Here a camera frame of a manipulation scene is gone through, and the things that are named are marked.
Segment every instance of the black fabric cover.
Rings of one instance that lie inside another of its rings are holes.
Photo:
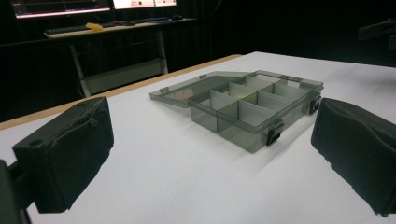
[[[323,98],[311,144],[376,214],[396,212],[396,125]]]
[[[15,145],[39,213],[70,209],[113,144],[107,99],[101,97],[74,105]]]

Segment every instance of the white table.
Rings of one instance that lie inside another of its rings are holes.
[[[396,123],[396,68],[253,52],[108,98],[115,145],[99,174],[62,214],[40,223],[396,223],[376,215],[311,146],[316,114],[255,154],[191,121],[190,110],[149,93],[213,71],[267,70],[324,83],[322,97]],[[55,116],[0,131],[0,158]]]

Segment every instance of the plastic organizer box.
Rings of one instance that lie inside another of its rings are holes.
[[[189,107],[194,122],[253,153],[317,111],[322,90],[322,82],[267,71],[212,72],[149,96]]]

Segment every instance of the wooden table edge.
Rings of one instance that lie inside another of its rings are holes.
[[[182,69],[182,70],[178,70],[178,71],[173,72],[173,73],[169,73],[169,74],[162,75],[162,76],[159,76],[159,77],[150,78],[150,79],[147,79],[147,80],[144,80],[144,81],[141,81],[141,82],[136,82],[134,84],[131,84],[131,85],[128,85],[128,86],[124,86],[124,87],[120,87],[120,88],[117,88],[117,89],[112,90],[112,91],[106,91],[106,92],[103,92],[103,93],[100,93],[100,94],[96,94],[96,95],[91,96],[91,97],[87,97],[87,98],[83,98],[83,99],[80,99],[80,100],[77,100],[77,101],[74,101],[74,102],[70,102],[70,103],[67,103],[67,104],[64,104],[64,105],[58,105],[58,106],[55,106],[53,108],[42,110],[42,111],[30,114],[30,115],[22,116],[22,117],[19,117],[19,118],[16,118],[16,119],[10,119],[10,120],[7,120],[7,121],[4,121],[4,122],[0,123],[0,131],[4,130],[4,129],[12,128],[14,126],[18,126],[18,125],[21,125],[23,123],[27,123],[27,122],[30,122],[30,121],[33,121],[33,120],[43,119],[43,118],[45,118],[47,116],[51,116],[51,115],[54,115],[54,114],[62,113],[66,109],[70,108],[71,106],[73,106],[73,105],[75,105],[75,104],[77,104],[79,102],[91,99],[91,98],[96,98],[96,97],[101,97],[101,96],[105,96],[105,97],[115,96],[115,95],[122,94],[122,93],[127,92],[127,91],[132,91],[132,90],[147,86],[149,84],[152,84],[152,83],[155,83],[155,82],[158,82],[158,81],[162,81],[162,80],[168,79],[170,77],[177,77],[177,76],[180,76],[180,75],[183,75],[183,74],[186,74],[186,73],[189,73],[189,72],[201,69],[201,68],[205,68],[205,67],[217,64],[217,63],[223,63],[223,62],[229,61],[231,59],[234,59],[234,58],[237,58],[237,57],[240,57],[240,56],[241,56],[240,54],[229,55],[229,56],[226,56],[226,57],[223,57],[223,58],[219,58],[219,59],[207,62],[207,63],[200,63],[200,64],[197,64],[197,65],[192,66],[192,67],[188,67],[188,68],[185,68],[185,69]]]

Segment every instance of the monitor screen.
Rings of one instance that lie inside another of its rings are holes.
[[[17,19],[110,10],[107,0],[9,0]]]
[[[113,0],[114,9],[142,8],[142,7],[174,7],[176,0]]]

